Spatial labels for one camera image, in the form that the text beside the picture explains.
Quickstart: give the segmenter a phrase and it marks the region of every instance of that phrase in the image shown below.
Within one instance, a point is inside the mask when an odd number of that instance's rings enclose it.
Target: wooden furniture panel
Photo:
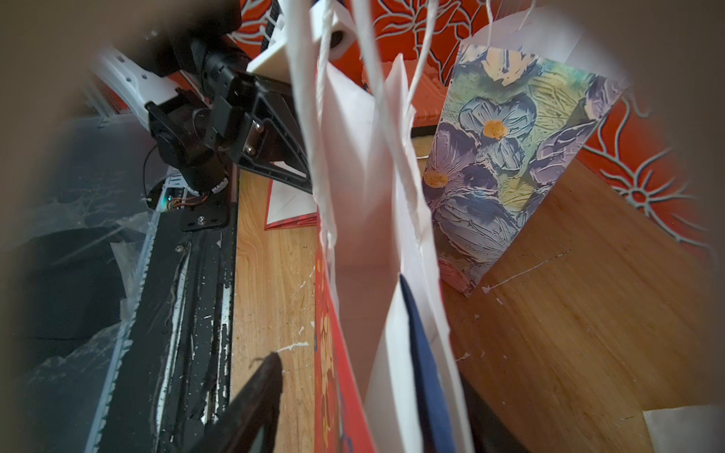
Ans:
[[[704,280],[575,160],[471,297],[443,292],[461,373],[531,451],[651,452],[642,410],[702,402]]]
[[[264,231],[269,180],[240,179],[232,395],[259,366],[281,351],[283,393],[275,451],[311,452],[315,427],[315,227]]]

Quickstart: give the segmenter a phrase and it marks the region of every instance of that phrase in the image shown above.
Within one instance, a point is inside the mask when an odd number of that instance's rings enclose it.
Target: white paint splatter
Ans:
[[[172,366],[176,363],[176,354],[178,351],[179,341],[181,339],[181,314],[183,313],[184,306],[186,305],[186,292],[183,290],[186,285],[186,273],[189,268],[189,257],[184,259],[181,271],[179,272],[178,282],[176,285],[176,300],[174,301],[174,308],[171,316],[171,339],[169,340],[169,353],[166,359],[166,367],[164,369],[164,378],[161,382],[161,389],[159,390],[159,399],[156,406],[156,434],[159,435],[161,432],[161,421],[164,414],[164,407],[166,407],[166,393],[171,379]],[[191,354],[194,354],[194,337],[191,337]]]
[[[307,277],[307,279],[302,282],[302,285],[300,285],[299,288],[294,292],[294,294],[292,294],[291,299],[294,299],[294,297],[297,294],[299,294],[300,291],[302,291],[302,289],[305,287],[305,285],[307,285],[307,282],[310,281],[314,275],[315,275],[315,266],[312,266],[312,272],[310,273],[310,276]]]
[[[482,286],[482,287],[481,287],[481,289],[482,289],[482,290],[484,290],[484,293],[488,294],[488,293],[489,293],[489,292],[490,292],[490,291],[491,291],[491,290],[492,290],[493,288],[496,288],[497,286],[501,286],[502,284],[504,284],[504,283],[507,283],[508,281],[511,281],[511,280],[513,280],[514,278],[516,278],[516,277],[518,277],[518,276],[520,276],[520,275],[523,275],[523,274],[525,274],[525,273],[527,273],[527,272],[531,272],[532,270],[536,269],[537,267],[545,265],[546,263],[548,263],[548,262],[549,262],[549,261],[551,261],[552,259],[557,259],[558,257],[562,257],[563,255],[566,255],[566,254],[567,254],[567,253],[569,253],[569,252],[571,252],[571,250],[567,250],[566,252],[562,252],[562,253],[559,253],[559,254],[558,254],[558,255],[556,255],[555,257],[553,257],[553,258],[549,258],[549,259],[545,259],[544,261],[540,262],[540,263],[539,263],[538,265],[536,265],[536,266],[533,266],[533,267],[532,267],[531,269],[527,269],[527,270],[524,270],[523,272],[519,272],[518,274],[514,275],[513,277],[509,277],[509,278],[507,278],[506,280],[504,280],[504,281],[503,281],[503,282],[501,282],[501,283],[496,283],[496,284],[495,284],[495,285],[493,285],[493,286],[488,286],[488,285],[486,285],[486,286]]]
[[[232,304],[232,287],[231,284],[224,285],[223,293],[222,293],[222,315],[220,318],[220,323],[222,326],[226,326],[227,332],[229,332],[230,324],[229,324],[229,318],[231,316],[231,304]]]
[[[303,346],[309,346],[309,345],[310,345],[310,344],[309,344],[309,343],[307,343],[306,341],[305,341],[304,343],[293,343],[293,344],[290,344],[289,346],[285,346],[285,347],[284,347],[284,348],[282,348],[282,349],[277,349],[277,352],[282,352],[282,351],[291,351],[291,350],[292,350],[292,349],[294,349],[294,348],[301,348],[301,347],[303,347]]]

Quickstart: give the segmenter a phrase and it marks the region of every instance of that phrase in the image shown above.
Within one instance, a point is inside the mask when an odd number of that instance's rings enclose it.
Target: white rope handle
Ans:
[[[310,30],[310,10],[306,1],[288,1],[285,3],[287,36],[287,59],[289,61],[289,75],[292,82],[294,106],[297,111],[299,128],[304,139],[304,148],[307,152],[310,177],[314,182],[312,196],[320,209],[320,218],[328,231],[326,242],[328,252],[334,248],[331,239],[337,237],[335,217],[332,203],[329,200],[320,200],[320,197],[329,196],[330,180],[328,179],[327,160],[318,156],[322,150],[323,140],[318,121],[318,109],[311,93],[317,88],[315,84],[315,47],[312,45],[312,31]]]
[[[438,0],[428,0],[426,14],[428,15],[426,17],[426,34],[423,36],[423,47],[420,48],[418,64],[415,66],[415,74],[413,75],[410,91],[408,91],[408,98],[405,102],[406,111],[413,104],[413,96],[415,95],[415,91],[418,90],[418,84],[421,82],[423,70],[428,62],[428,54],[431,51],[431,42],[433,42],[433,31],[435,30],[436,19],[438,18]]]
[[[318,122],[322,124],[322,104],[325,93],[327,61],[330,59],[330,40],[332,37],[332,0],[323,0],[324,13],[322,38],[320,39],[320,56],[318,57],[318,74],[315,82],[315,94],[318,108]]]
[[[418,60],[418,64],[416,65],[415,74],[413,76],[413,86],[411,86],[411,90],[408,93],[407,103],[403,106],[406,108],[406,114],[408,112],[410,102],[413,99],[413,95],[415,94],[415,89],[418,88],[418,83],[420,82],[426,60],[428,59],[428,53],[430,52],[431,41],[433,39],[437,9],[438,1],[428,0],[426,34],[423,38],[423,48],[421,49],[420,58]],[[383,79],[383,70],[381,67],[378,47],[375,40],[375,28],[373,27],[373,21],[370,17],[369,0],[353,0],[353,14],[355,15],[355,28],[357,30],[357,39],[360,45],[360,53],[362,54],[362,59],[365,62],[365,68],[368,72],[370,87],[372,88],[373,95],[375,96],[375,107],[377,112],[380,114],[383,126],[383,133],[388,145],[388,149],[391,153],[394,166],[402,181],[408,211],[411,218],[413,219],[415,238],[419,241],[421,239],[421,226],[416,221],[418,217],[418,190],[413,179],[413,173],[407,170],[409,166],[407,163],[407,158],[405,156],[403,137],[400,133],[400,128],[406,127],[407,125],[397,124],[390,118],[390,112],[388,111],[388,102],[385,97],[385,82]]]
[[[486,47],[491,47],[491,30],[494,29],[494,13],[491,12],[491,0],[486,0],[486,16],[489,18],[489,40]]]
[[[523,16],[523,20],[521,21],[521,25],[518,26],[518,30],[521,31],[521,28],[523,28],[523,25],[526,24],[526,19],[529,18],[529,15],[531,14],[531,11],[534,11],[534,8],[537,5],[537,0],[531,0],[531,8],[529,8],[528,11],[526,11],[526,15]]]
[[[365,68],[368,71],[368,80],[370,87],[375,96],[375,108],[381,118],[383,126],[383,135],[387,142],[388,149],[391,153],[396,171],[400,175],[403,188],[405,190],[405,198],[410,211],[411,217],[415,214],[418,206],[418,192],[415,190],[415,182],[411,172],[402,171],[405,168],[405,150],[403,149],[402,136],[397,124],[390,118],[388,111],[388,101],[385,97],[385,83],[383,79],[383,70],[381,67],[380,56],[378,55],[378,47],[375,41],[375,28],[370,18],[370,2],[369,0],[353,0],[353,13],[355,15],[355,29],[357,30],[357,39],[360,45],[360,53],[365,62]],[[420,240],[420,226],[414,222],[415,238]]]

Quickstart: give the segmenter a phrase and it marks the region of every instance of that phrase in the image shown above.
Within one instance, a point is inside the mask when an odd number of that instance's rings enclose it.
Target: orange flower center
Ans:
[[[490,120],[484,124],[484,135],[488,138],[501,140],[508,134],[508,128],[501,120]]]
[[[426,168],[426,171],[423,172],[423,180],[433,188],[445,187],[448,184],[448,176],[444,173],[438,173],[432,168]]]

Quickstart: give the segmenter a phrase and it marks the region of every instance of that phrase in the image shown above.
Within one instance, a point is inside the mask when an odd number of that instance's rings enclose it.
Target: clear plastic sheet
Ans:
[[[153,152],[144,184],[153,145],[132,115],[103,128],[97,117],[66,122],[49,144],[53,168],[17,234],[0,244],[23,263],[14,288],[25,308],[12,332],[23,358],[15,384],[36,451],[82,451],[111,396],[158,220],[144,188],[168,169]]]

